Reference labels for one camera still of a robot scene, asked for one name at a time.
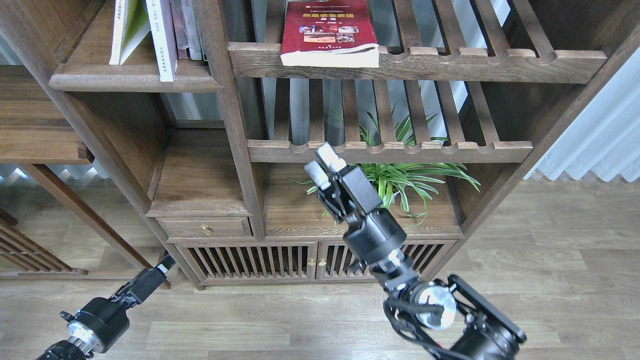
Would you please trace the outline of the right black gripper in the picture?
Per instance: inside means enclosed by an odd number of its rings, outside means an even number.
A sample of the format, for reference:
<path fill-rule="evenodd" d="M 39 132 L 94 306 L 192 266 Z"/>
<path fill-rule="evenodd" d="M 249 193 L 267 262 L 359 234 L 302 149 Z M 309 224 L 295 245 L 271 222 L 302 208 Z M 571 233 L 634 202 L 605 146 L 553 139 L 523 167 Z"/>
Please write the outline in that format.
<path fill-rule="evenodd" d="M 330 174 L 317 161 L 308 162 L 304 170 L 331 216 L 347 223 L 343 241 L 356 259 L 362 265 L 399 265 L 407 235 L 390 211 L 382 208 L 382 199 L 362 169 L 348 166 L 329 143 L 317 148 L 317 157 Z"/>

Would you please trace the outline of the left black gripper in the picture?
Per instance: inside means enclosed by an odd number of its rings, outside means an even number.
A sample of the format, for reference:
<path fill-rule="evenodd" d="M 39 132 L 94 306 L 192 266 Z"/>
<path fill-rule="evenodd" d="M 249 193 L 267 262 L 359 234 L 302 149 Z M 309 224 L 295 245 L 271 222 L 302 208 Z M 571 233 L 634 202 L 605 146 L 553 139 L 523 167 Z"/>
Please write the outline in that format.
<path fill-rule="evenodd" d="M 148 299 L 175 264 L 171 255 L 165 255 L 157 268 L 143 269 L 109 298 L 94 297 L 74 315 L 61 312 L 68 322 L 67 342 L 81 353 L 106 353 L 130 326 L 126 311 Z"/>

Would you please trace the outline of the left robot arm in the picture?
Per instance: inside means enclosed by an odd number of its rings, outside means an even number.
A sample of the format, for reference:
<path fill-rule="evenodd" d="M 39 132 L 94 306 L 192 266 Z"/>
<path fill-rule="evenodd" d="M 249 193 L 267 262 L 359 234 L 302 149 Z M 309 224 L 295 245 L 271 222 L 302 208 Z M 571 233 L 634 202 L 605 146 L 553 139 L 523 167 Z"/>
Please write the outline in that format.
<path fill-rule="evenodd" d="M 94 297 L 75 314 L 60 312 L 67 321 L 70 337 L 52 344 L 40 360 L 87 360 L 94 353 L 106 353 L 130 327 L 126 311 L 141 305 L 166 281 L 176 260 L 165 255 L 149 269 L 142 269 L 109 298 Z"/>

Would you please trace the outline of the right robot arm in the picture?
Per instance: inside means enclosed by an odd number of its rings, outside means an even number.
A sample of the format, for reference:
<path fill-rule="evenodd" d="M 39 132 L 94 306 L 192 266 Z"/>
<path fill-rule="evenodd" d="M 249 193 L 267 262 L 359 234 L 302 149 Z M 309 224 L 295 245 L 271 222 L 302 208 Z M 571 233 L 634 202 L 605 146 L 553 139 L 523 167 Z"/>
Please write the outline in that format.
<path fill-rule="evenodd" d="M 405 231 L 362 169 L 347 164 L 329 143 L 315 153 L 317 161 L 305 171 L 318 200 L 349 226 L 343 241 L 355 257 L 350 270 L 368 267 L 387 293 L 382 309 L 393 330 L 437 360 L 514 359 L 525 332 L 461 277 L 422 280 L 402 251 Z"/>

